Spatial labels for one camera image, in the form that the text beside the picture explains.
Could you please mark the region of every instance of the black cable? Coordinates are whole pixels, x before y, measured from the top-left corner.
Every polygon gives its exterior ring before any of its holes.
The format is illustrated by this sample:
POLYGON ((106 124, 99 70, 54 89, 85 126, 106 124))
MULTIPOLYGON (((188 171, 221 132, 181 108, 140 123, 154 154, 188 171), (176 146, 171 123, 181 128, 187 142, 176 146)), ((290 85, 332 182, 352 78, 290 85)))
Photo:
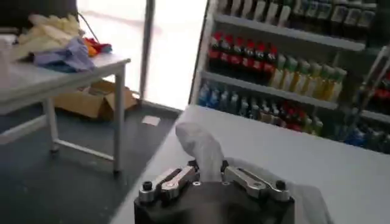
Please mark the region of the black cable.
POLYGON ((88 24, 88 21, 84 18, 83 15, 81 15, 81 13, 77 12, 77 14, 79 14, 79 16, 81 16, 81 18, 84 20, 85 24, 87 24, 89 30, 91 31, 93 37, 96 39, 96 41, 97 41, 98 43, 100 43, 100 42, 99 42, 99 39, 97 38, 97 36, 96 36, 95 33, 93 32, 92 28, 91 28, 90 25, 88 24))

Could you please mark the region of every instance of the black screw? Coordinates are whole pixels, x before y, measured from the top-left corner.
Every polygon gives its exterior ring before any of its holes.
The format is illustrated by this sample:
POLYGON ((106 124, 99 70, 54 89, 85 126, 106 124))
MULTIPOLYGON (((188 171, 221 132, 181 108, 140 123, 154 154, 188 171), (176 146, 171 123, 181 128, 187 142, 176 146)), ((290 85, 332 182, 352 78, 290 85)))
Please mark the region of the black screw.
POLYGON ((276 181, 276 189, 280 191, 285 191, 286 190, 286 183, 282 180, 276 181))
POLYGON ((152 188, 153 188, 153 184, 152 184, 152 182, 150 182, 150 181, 145 181, 145 182, 142 184, 142 189, 143 189, 144 191, 151 191, 152 188))

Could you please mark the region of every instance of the white table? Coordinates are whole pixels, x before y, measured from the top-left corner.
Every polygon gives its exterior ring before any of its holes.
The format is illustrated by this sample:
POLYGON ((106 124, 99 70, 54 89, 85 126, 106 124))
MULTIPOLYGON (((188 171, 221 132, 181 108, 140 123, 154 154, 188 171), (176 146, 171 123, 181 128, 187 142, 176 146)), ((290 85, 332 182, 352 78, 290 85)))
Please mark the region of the white table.
POLYGON ((122 131, 124 122, 125 66, 130 59, 114 54, 101 54, 93 58, 93 71, 75 74, 55 72, 39 68, 31 63, 17 62, 11 65, 8 76, 0 76, 0 115, 7 114, 33 103, 42 102, 44 115, 0 133, 0 145, 14 141, 46 125, 50 126, 52 151, 58 145, 80 150, 113 161, 114 171, 120 170, 122 131), (103 77, 115 75, 115 134, 113 156, 106 155, 59 139, 52 97, 75 90, 103 77))
MULTIPOLYGON (((189 106, 177 123, 195 122, 220 143, 226 157, 245 159, 300 184, 318 187, 335 223, 390 223, 390 156, 189 106)), ((144 180, 191 157, 182 151, 174 128, 118 209, 112 224, 133 223, 133 200, 144 180)))

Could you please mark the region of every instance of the table leg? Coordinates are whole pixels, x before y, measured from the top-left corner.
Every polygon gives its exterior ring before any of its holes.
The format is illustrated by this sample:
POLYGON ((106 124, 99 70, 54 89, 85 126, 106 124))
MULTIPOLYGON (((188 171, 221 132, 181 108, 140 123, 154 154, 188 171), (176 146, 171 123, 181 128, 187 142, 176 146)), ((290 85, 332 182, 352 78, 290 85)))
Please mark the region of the table leg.
POLYGON ((124 79, 125 67, 115 74, 115 120, 114 120, 114 173, 121 170, 122 135, 124 126, 124 79))
POLYGON ((55 142, 58 141, 59 134, 57 130, 57 120, 55 118, 54 104, 51 98, 47 98, 43 102, 43 110, 46 115, 46 119, 48 120, 48 125, 50 129, 51 152, 57 152, 58 145, 55 142))

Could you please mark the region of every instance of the dark floor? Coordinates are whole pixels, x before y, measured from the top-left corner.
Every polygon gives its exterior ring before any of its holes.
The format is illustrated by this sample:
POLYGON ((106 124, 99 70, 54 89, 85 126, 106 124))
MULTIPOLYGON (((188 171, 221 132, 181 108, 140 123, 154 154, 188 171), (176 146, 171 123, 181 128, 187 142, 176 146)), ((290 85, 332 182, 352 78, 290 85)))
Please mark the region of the dark floor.
MULTIPOLYGON (((41 113, 35 105, 0 116, 0 132, 41 113)), ((47 129, 0 146, 0 223, 108 223, 177 116, 146 106, 126 113, 119 178, 110 162, 91 155, 64 147, 51 155, 47 129), (145 115, 160 117, 159 125, 142 124, 145 115)), ((57 120, 61 139, 112 154, 111 122, 64 111, 57 111, 57 120)))

